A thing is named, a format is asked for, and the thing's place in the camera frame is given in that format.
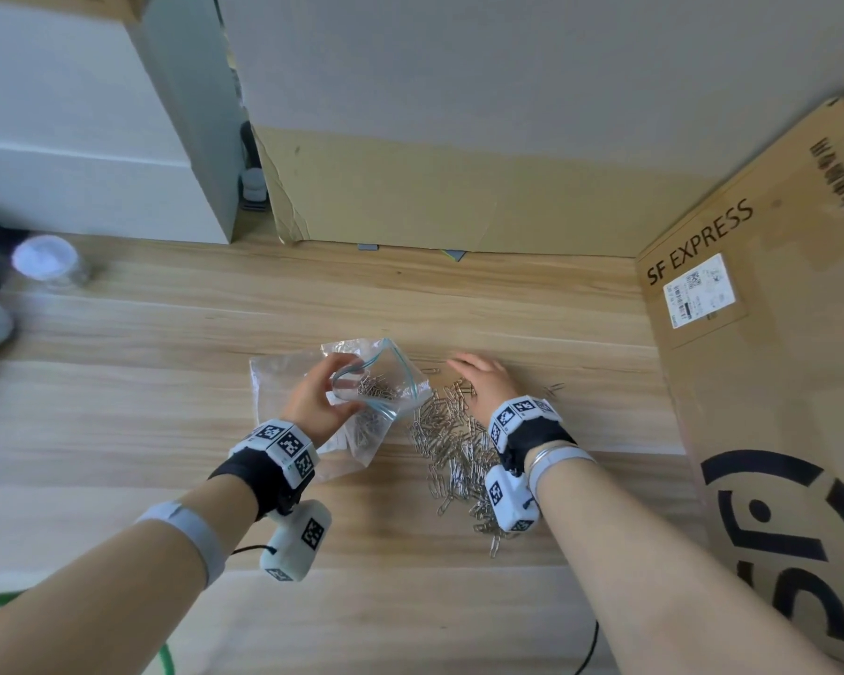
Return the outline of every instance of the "cardboard box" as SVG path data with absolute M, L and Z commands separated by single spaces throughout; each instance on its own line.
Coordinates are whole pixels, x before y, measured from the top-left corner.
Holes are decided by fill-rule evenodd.
M 148 0 L 0 0 L 31 4 L 71 14 L 101 16 L 119 21 L 140 21 Z
M 637 271 L 712 552 L 844 661 L 844 98 Z

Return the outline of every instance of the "hand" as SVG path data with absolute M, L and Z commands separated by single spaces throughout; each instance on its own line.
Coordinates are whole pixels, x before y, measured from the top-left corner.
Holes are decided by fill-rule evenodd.
M 473 417 L 485 428 L 495 409 L 507 400 L 522 395 L 509 372 L 497 360 L 471 352 L 456 352 L 453 360 L 447 360 L 447 364 L 475 387 L 476 395 L 466 400 Z
M 335 434 L 344 422 L 365 407 L 359 400 L 332 405 L 325 393 L 331 390 L 331 375 L 352 362 L 362 359 L 348 352 L 332 352 L 313 367 L 297 388 L 291 391 L 281 420 L 296 424 L 320 447 Z

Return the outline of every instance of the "barcode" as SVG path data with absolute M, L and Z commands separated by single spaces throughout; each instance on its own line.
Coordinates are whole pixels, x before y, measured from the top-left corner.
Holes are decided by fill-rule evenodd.
M 682 319 L 690 319 L 691 317 L 688 315 L 687 308 L 685 307 L 685 299 L 681 296 L 681 288 L 676 286 L 672 289 L 672 292 L 675 294 L 675 305 L 678 307 L 678 314 Z

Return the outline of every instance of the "green cable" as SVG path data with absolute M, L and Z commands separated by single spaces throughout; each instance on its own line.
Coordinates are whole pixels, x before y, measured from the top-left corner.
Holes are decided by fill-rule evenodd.
M 21 594 L 22 592 L 0 592 L 0 607 L 9 604 Z M 175 675 L 175 664 L 172 663 L 172 652 L 169 651 L 169 644 L 160 647 L 159 661 L 163 664 L 163 672 L 166 675 Z

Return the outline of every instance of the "black velcro strap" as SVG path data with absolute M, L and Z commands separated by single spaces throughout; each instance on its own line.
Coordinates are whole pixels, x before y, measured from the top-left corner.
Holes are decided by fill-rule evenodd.
M 506 451 L 500 455 L 500 463 L 514 476 L 521 476 L 526 468 L 528 451 L 554 440 L 577 444 L 559 422 L 544 417 L 528 419 L 509 435 Z
M 210 474 L 210 478 L 225 473 L 238 477 L 253 490 L 259 505 L 257 521 L 271 510 L 289 513 L 301 501 L 304 489 L 316 475 L 315 471 L 310 472 L 300 486 L 292 488 L 284 478 L 281 467 L 264 450 L 250 448 L 232 454 Z

